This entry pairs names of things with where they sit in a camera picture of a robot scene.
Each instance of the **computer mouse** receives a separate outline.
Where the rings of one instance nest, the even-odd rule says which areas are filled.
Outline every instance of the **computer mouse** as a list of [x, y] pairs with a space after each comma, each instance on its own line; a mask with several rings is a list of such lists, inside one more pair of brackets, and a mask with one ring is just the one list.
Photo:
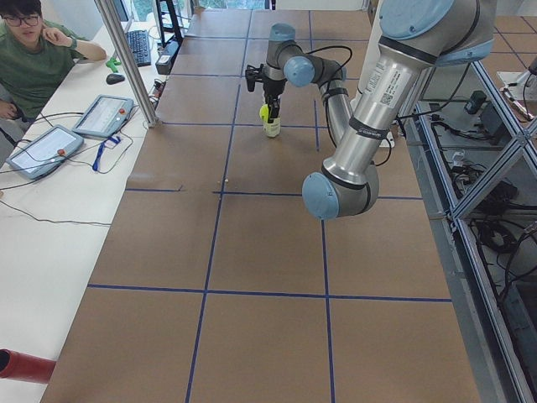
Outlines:
[[121, 81], [125, 81], [125, 76], [122, 76], [121, 74], [118, 74], [118, 73], [110, 73], [108, 76], [107, 76], [107, 84], [118, 84], [119, 82]]

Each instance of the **label sticker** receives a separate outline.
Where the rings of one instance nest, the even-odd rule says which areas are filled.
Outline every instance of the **label sticker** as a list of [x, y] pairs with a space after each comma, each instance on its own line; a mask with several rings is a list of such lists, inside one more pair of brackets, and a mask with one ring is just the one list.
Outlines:
[[388, 85], [380, 94], [380, 103], [387, 107], [394, 108], [401, 98], [403, 91], [410, 80], [410, 73], [407, 71], [394, 70], [388, 81]]
[[377, 63], [371, 73], [365, 93], [373, 95], [372, 101], [394, 108], [412, 75], [408, 71], [392, 69], [382, 63]]
[[375, 70], [373, 70], [373, 73], [371, 73], [371, 77], [369, 77], [368, 86], [366, 86], [366, 89], [365, 89], [365, 92], [367, 94], [369, 95], [373, 94], [385, 70], [386, 70], [385, 65], [381, 63], [377, 63], [377, 65], [375, 66]]

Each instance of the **light blue joint cap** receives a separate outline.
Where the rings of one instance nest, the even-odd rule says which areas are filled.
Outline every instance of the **light blue joint cap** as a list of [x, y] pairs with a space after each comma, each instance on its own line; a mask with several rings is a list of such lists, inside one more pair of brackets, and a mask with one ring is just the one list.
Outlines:
[[315, 67], [307, 57], [291, 57], [285, 63], [284, 75], [294, 86], [307, 86], [313, 81]]
[[336, 190], [330, 180], [319, 172], [305, 178], [302, 199], [308, 212], [321, 220], [331, 220], [339, 214]]
[[383, 35], [394, 40], [412, 39], [437, 25], [455, 0], [384, 0], [379, 20]]
[[491, 39], [468, 49], [442, 55], [436, 60], [435, 65], [439, 67], [444, 65], [461, 65], [463, 63], [470, 63], [471, 61], [481, 60], [493, 51], [493, 45], [494, 39]]
[[270, 29], [268, 40], [274, 42], [285, 42], [286, 40], [295, 40], [295, 29], [289, 24], [274, 24]]

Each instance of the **red pipe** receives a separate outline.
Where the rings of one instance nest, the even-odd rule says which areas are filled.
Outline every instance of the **red pipe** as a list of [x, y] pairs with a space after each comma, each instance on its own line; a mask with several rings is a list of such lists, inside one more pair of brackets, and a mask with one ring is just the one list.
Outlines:
[[48, 384], [56, 365], [51, 359], [7, 349], [0, 350], [0, 378]]

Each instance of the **white desk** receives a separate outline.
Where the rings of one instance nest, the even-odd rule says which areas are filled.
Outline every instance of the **white desk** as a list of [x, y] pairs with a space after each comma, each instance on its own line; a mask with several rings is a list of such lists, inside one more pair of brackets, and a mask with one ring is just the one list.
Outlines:
[[[112, 42], [103, 28], [94, 39], [113, 54]], [[154, 41], [153, 63], [157, 60]], [[84, 112], [99, 94], [133, 98], [127, 81], [109, 86], [111, 72], [106, 61], [77, 64], [43, 110], [44, 115]], [[154, 65], [140, 68], [149, 90], [159, 77]], [[51, 118], [53, 124], [73, 126], [78, 117]], [[49, 128], [44, 120], [27, 132], [34, 139]], [[138, 112], [123, 132], [133, 144], [115, 168], [99, 175], [88, 165], [67, 161], [52, 175], [34, 184], [4, 192], [3, 202], [39, 218], [85, 222], [112, 222], [146, 134], [143, 115]], [[129, 145], [130, 139], [114, 149], [105, 150], [101, 170], [110, 169]], [[86, 139], [74, 157], [92, 164], [98, 140]], [[4, 165], [0, 171], [10, 170]], [[26, 180], [17, 173], [0, 174], [0, 188], [16, 186]], [[57, 359], [93, 270], [108, 227], [37, 222], [0, 205], [0, 348]], [[0, 401], [36, 403], [45, 385], [0, 379]]]

